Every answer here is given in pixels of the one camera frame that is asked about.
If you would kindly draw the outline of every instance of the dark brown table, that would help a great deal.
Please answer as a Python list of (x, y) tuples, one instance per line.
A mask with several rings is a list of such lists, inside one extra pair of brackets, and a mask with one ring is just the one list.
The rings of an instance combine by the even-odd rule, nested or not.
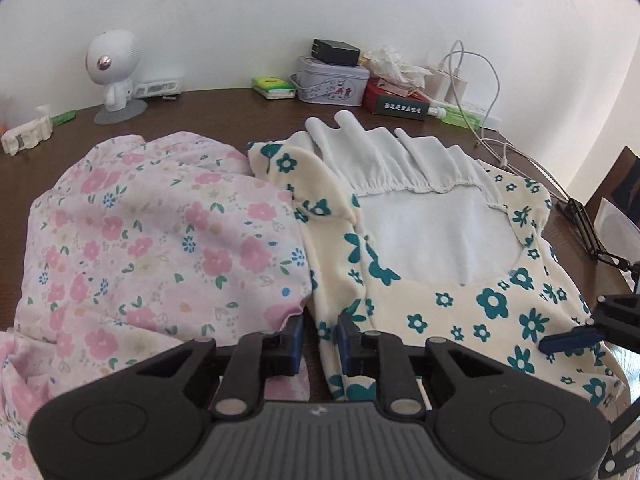
[[(93, 118), (98, 108), (78, 112), (75, 120), (55, 129), (52, 137), (33, 150), (16, 156), (0, 154), (0, 328), (14, 322), (20, 299), (22, 263), (26, 243), (27, 218), (34, 199), (53, 187), (72, 164), (84, 157), (98, 142), (111, 137), (137, 134), (157, 139), (179, 130), (189, 130), (231, 144), (244, 151), (250, 140), (285, 139), (304, 128), (309, 116), (335, 126), (333, 115), (340, 109), (331, 105), (309, 105), (297, 100), (267, 101), (249, 89), (186, 92), (177, 101), (154, 101), (146, 112), (130, 121), (97, 126)], [(496, 164), (483, 148), (475, 147), (473, 135), (455, 126), (429, 118), (426, 122), (376, 116), (363, 108), (352, 108), (365, 128), (404, 128), (411, 136), (435, 136), (445, 145), (459, 144), (469, 155)], [(531, 178), (550, 186), (528, 161), (511, 155), (510, 162)], [(618, 270), (588, 259), (576, 229), (555, 208), (544, 237), (556, 249), (567, 270), (590, 306), (599, 294), (628, 292)], [(310, 363), (310, 376), (318, 363)]]

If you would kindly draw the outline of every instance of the gray round base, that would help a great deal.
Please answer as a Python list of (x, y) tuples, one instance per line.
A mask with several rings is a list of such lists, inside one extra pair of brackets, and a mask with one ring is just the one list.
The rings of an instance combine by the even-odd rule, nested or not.
[(140, 99), (132, 99), (122, 110), (117, 112), (109, 112), (107, 108), (100, 110), (94, 118), (96, 124), (115, 124), (126, 121), (136, 115), (140, 115), (146, 110), (146, 102)]

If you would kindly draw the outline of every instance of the pink floral fabric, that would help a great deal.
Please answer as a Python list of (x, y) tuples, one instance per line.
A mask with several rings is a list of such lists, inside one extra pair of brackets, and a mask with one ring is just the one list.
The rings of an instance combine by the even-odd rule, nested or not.
[[(31, 207), (14, 328), (0, 333), (0, 478), (41, 478), (26, 441), (49, 399), (197, 336), (220, 346), (302, 312), (291, 195), (189, 132), (95, 146)], [(274, 399), (308, 399), (295, 378)]]

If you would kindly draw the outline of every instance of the wall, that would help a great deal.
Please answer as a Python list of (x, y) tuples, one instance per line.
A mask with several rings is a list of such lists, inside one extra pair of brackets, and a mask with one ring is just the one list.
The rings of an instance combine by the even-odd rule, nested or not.
[[(14, 121), (28, 108), (100, 101), (84, 73), (92, 37), (139, 35), (137, 78), (184, 76), (188, 89), (245, 87), (286, 76), (313, 38), (362, 48), (392, 44), (438, 61), (461, 38), (494, 61), (502, 132), (568, 183), (613, 106), (640, 32), (634, 0), (4, 0), (0, 87)], [(480, 61), (463, 71), (483, 104), (494, 82)]]
[(569, 184), (568, 191), (571, 196), (587, 203), (625, 146), (640, 156), (639, 111), (640, 44), (636, 48), (636, 54), (607, 122)]

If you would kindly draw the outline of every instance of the cable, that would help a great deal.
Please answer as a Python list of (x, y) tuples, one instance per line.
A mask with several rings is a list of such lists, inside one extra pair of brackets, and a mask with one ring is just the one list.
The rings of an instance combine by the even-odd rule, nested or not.
[[(455, 50), (457, 44), (460, 44), (460, 50)], [(484, 118), (482, 118), (482, 123), (480, 124), (480, 134), (478, 134), (478, 132), (476, 132), (476, 130), (471, 126), (471, 124), (469, 123), (469, 120), (468, 120), (468, 118), (467, 118), (467, 116), (465, 114), (465, 111), (462, 109), (462, 105), (460, 104), (460, 99), (458, 97), (458, 92), (456, 91), (456, 86), (454, 84), (454, 79), (453, 79), (454, 78), (454, 73), (453, 73), (453, 65), (452, 65), (452, 56), (454, 54), (460, 54), (460, 62), (458, 63), (456, 71), (458, 71), (460, 69), (460, 65), (462, 64), (463, 56), (465, 54), (467, 54), (468, 56), (476, 56), (476, 57), (480, 57), (481, 59), (484, 59), (488, 63), (489, 67), (491, 67), (491, 70), (494, 72), (495, 81), (497, 83), (497, 90), (496, 90), (496, 93), (495, 93), (494, 100), (491, 102), (491, 104), (487, 108), (487, 111), (484, 114)], [(456, 100), (456, 105), (458, 106), (458, 110), (460, 112), (460, 115), (462, 116), (463, 120), (465, 121), (466, 127), (469, 130), (471, 130), (471, 132), (476, 136), (476, 139), (478, 140), (478, 142), (476, 143), (476, 146), (482, 145), (489, 153), (491, 153), (495, 157), (496, 160), (500, 161), (500, 167), (501, 168), (506, 168), (506, 169), (510, 170), (512, 173), (517, 174), (519, 176), (522, 176), (524, 178), (530, 178), (524, 172), (520, 171), (518, 168), (515, 168), (511, 164), (509, 164), (509, 161), (507, 159), (507, 150), (511, 150), (512, 152), (515, 152), (515, 153), (521, 155), (522, 157), (526, 158), (531, 164), (533, 164), (533, 166), (537, 170), (539, 170), (543, 175), (545, 175), (554, 184), (554, 186), (556, 186), (556, 188), (560, 191), (560, 193), (563, 196), (558, 196), (554, 192), (551, 192), (551, 191), (549, 193), (553, 197), (558, 199), (559, 201), (566, 202), (569, 199), (569, 194), (565, 191), (564, 187), (562, 187), (560, 185), (560, 183), (554, 178), (554, 176), (551, 173), (549, 173), (544, 166), (542, 166), (542, 164), (540, 164), (538, 161), (536, 161), (534, 158), (530, 157), (529, 155), (526, 155), (525, 153), (523, 153), (520, 150), (518, 150), (515, 146), (513, 146), (508, 141), (503, 141), (503, 140), (498, 140), (498, 139), (488, 139), (488, 138), (486, 138), (484, 136), (484, 124), (486, 123), (486, 120), (489, 117), (489, 114), (491, 113), (491, 110), (494, 107), (495, 102), (498, 100), (498, 96), (500, 95), (500, 78), (498, 77), (498, 73), (496, 72), (496, 69), (495, 69), (493, 63), (491, 63), (491, 61), (489, 61), (482, 54), (478, 54), (477, 52), (465, 51), (464, 50), (464, 46), (462, 44), (462, 41), (460, 41), (460, 40), (456, 40), (453, 43), (449, 53), (442, 59), (441, 66), (444, 64), (444, 62), (447, 59), (449, 61), (449, 63), (448, 63), (448, 65), (449, 65), (449, 79), (450, 79), (451, 89), (452, 89), (452, 92), (453, 92), (453, 97)], [(490, 143), (501, 144), (502, 145), (502, 156), (500, 156), (490, 146)]]

